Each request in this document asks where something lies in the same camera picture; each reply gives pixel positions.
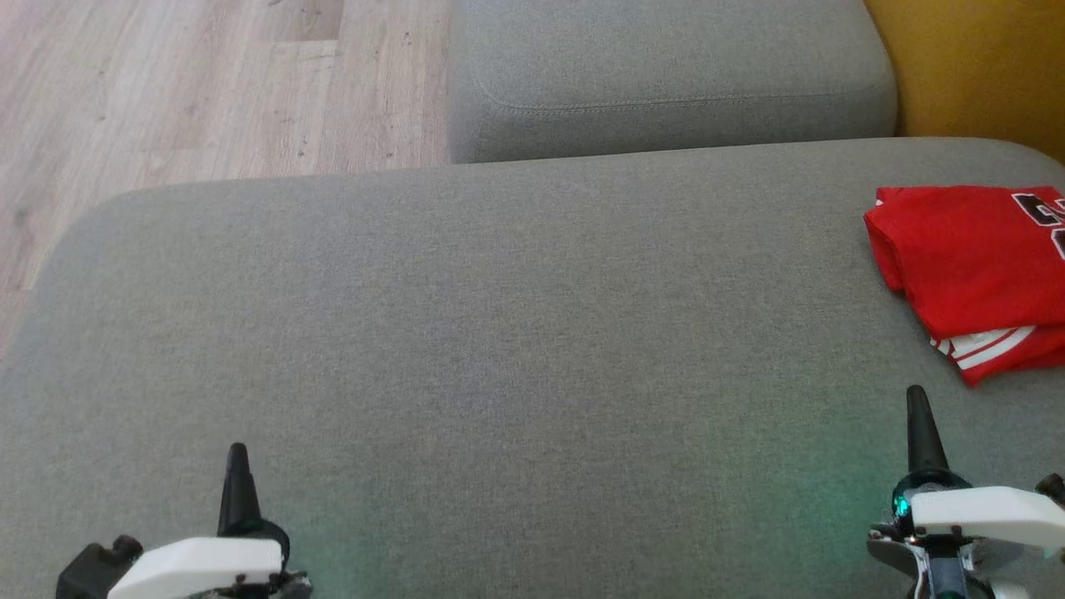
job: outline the red fabric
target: red fabric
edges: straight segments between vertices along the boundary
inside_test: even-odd
[[[866,226],[884,280],[905,293],[966,383],[1065,365],[1062,194],[882,188],[876,198]]]

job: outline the green led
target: green led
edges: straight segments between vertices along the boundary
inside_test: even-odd
[[[895,517],[902,518],[906,514],[910,514],[910,502],[906,501],[905,497],[900,495],[895,498]]]

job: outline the wooden floor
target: wooden floor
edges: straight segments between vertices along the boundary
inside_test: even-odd
[[[0,359],[120,192],[441,164],[449,0],[0,0]]]

